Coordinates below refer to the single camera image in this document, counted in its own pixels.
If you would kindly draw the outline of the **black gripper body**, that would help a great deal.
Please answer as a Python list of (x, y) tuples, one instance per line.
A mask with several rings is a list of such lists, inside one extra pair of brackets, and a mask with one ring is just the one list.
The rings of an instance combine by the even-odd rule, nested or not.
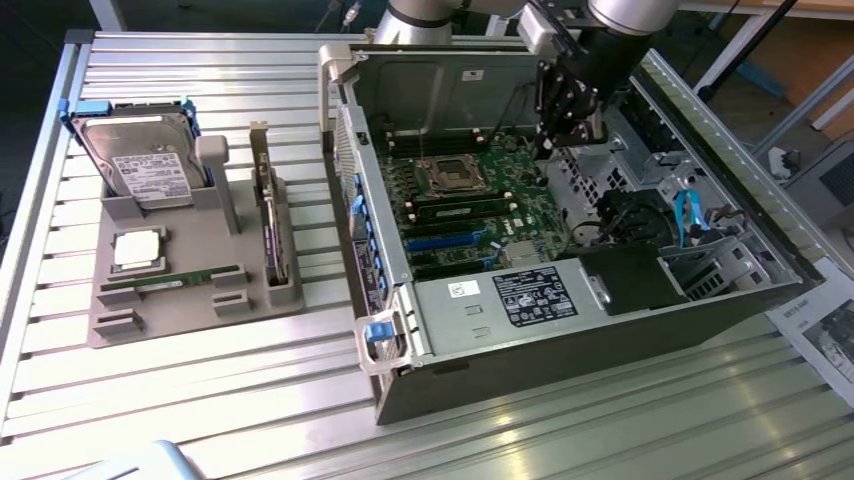
[(627, 82), (646, 55), (652, 36), (623, 34), (612, 29), (583, 30), (576, 46), (558, 57), (558, 64), (587, 87), (596, 90), (603, 103)]

